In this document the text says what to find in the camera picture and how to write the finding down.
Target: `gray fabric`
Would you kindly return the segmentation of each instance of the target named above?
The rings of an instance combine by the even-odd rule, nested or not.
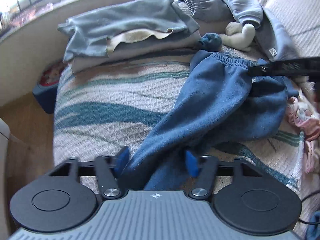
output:
[[[298,58],[295,45],[283,25],[267,8],[263,7],[263,11],[263,21],[255,36],[263,52],[271,61]]]
[[[242,25],[252,24],[256,29],[260,27],[263,19],[263,11],[257,0],[222,0],[224,1],[233,17]]]
[[[218,22],[232,19],[228,6],[222,0],[180,0],[188,6],[193,18]]]
[[[70,38],[63,60],[70,61],[76,56],[108,57],[107,38],[141,28],[173,31],[164,39],[122,43],[116,50],[125,53],[126,49],[145,48],[155,42],[176,42],[196,32],[199,25],[174,0],[136,0],[95,9],[71,17],[58,26],[58,30]]]

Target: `pink clothing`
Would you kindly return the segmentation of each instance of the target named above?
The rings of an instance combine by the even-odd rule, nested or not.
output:
[[[286,115],[288,122],[304,131],[305,144],[304,171],[306,173],[319,172],[319,135],[320,135],[320,115],[314,106],[299,90],[299,96],[288,99]]]

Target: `striped bedspread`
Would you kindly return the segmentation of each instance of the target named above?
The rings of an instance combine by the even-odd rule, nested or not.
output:
[[[254,49],[250,55],[226,47],[222,50],[251,60],[260,57]],[[114,155],[125,145],[133,154],[172,109],[194,53],[191,49],[162,52],[77,75],[65,69],[54,114],[55,164],[73,156],[91,161],[99,155]],[[284,120],[273,138],[229,143],[223,152],[212,149],[209,154],[228,161],[242,156],[302,197],[319,187],[318,179],[303,174],[303,143],[303,133]],[[215,191],[230,182],[229,177],[218,178]],[[97,191],[94,178],[83,177],[82,183]],[[307,218],[317,205],[310,199],[302,217]],[[298,224],[295,230],[302,235],[304,228]]]

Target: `gray hoodie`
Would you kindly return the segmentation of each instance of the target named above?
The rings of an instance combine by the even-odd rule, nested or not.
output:
[[[184,1],[193,18],[203,21],[223,21],[230,18],[242,25],[252,24],[260,27],[263,10],[257,0],[180,0]]]
[[[281,22],[267,9],[255,40],[271,61],[299,58],[289,34]]]

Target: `metal screw cap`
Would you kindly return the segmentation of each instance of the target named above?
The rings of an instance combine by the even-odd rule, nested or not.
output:
[[[116,188],[108,188],[104,192],[104,195],[106,195],[107,197],[115,197],[115,196],[118,196],[119,194],[120,194],[120,190]]]
[[[204,188],[194,188],[191,193],[197,197],[203,197],[207,195],[207,191]]]

